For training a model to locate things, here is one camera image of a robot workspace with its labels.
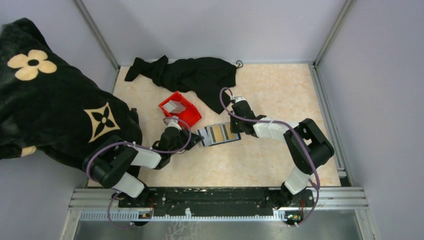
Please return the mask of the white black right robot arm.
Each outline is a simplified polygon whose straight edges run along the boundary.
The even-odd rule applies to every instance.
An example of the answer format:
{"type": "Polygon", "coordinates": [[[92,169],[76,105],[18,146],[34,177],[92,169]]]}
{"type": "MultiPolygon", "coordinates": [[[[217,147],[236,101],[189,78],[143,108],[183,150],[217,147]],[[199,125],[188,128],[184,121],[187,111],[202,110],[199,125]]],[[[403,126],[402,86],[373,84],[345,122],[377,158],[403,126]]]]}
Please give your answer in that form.
{"type": "Polygon", "coordinates": [[[335,150],[318,125],[310,118],[301,122],[281,123],[265,115],[255,115],[244,97],[231,101],[230,130],[255,138],[272,139],[287,145],[295,167],[282,184],[281,199],[295,206],[317,169],[325,165],[335,150]]]}

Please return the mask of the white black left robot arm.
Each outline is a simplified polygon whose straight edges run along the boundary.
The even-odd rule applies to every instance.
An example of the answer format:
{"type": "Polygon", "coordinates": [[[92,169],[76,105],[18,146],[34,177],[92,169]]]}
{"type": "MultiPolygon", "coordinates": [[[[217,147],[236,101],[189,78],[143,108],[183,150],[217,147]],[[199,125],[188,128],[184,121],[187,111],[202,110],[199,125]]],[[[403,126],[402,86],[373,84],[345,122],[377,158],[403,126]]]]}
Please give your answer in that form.
{"type": "Polygon", "coordinates": [[[145,183],[129,173],[131,167],[160,170],[180,151],[189,151],[204,137],[185,128],[168,126],[146,148],[124,141],[114,135],[103,142],[82,164],[89,178],[105,189],[114,189],[130,197],[132,203],[144,207],[149,203],[150,193],[145,183]]]}

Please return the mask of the silver credit card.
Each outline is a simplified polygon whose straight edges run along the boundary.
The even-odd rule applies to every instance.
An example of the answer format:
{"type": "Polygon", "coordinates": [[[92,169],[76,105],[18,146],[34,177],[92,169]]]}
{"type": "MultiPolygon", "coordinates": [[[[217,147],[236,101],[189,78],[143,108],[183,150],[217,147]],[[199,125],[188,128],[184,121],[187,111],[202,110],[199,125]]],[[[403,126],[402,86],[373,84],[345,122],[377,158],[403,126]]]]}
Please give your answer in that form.
{"type": "Polygon", "coordinates": [[[201,144],[204,147],[209,147],[212,145],[211,140],[209,138],[208,132],[205,128],[200,128],[197,130],[197,134],[202,137],[201,144]]]}

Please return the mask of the gold credit card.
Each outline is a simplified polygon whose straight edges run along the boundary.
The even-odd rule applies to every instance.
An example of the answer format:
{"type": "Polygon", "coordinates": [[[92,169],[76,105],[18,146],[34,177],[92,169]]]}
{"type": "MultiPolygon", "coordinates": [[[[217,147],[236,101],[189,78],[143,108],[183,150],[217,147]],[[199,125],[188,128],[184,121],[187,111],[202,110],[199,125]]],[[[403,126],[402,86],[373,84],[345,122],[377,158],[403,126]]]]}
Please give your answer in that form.
{"type": "Polygon", "coordinates": [[[208,126],[207,130],[212,144],[219,144],[224,142],[225,138],[222,132],[222,126],[220,124],[208,126]]]}
{"type": "Polygon", "coordinates": [[[227,141],[236,141],[239,139],[238,134],[231,131],[231,124],[229,122],[223,125],[223,132],[227,141]]]}

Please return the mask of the red plastic bin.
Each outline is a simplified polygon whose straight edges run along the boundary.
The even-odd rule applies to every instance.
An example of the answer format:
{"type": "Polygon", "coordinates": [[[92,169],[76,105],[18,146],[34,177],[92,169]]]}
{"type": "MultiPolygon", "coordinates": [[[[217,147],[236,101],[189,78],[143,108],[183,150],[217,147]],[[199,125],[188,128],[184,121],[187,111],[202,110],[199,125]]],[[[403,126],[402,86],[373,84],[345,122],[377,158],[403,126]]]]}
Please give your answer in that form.
{"type": "Polygon", "coordinates": [[[162,101],[158,107],[166,117],[178,117],[187,123],[189,127],[193,127],[202,119],[202,115],[195,105],[178,91],[162,101]]]}

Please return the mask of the black leather card holder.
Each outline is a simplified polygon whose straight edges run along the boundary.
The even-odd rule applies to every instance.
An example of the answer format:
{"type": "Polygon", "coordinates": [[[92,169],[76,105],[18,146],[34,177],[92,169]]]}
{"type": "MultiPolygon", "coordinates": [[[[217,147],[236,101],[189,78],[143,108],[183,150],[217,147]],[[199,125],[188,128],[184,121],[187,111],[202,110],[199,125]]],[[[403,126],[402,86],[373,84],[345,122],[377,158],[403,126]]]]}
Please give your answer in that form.
{"type": "Polygon", "coordinates": [[[209,125],[197,130],[197,134],[203,137],[201,144],[211,147],[241,140],[240,133],[231,132],[230,122],[209,125]]]}

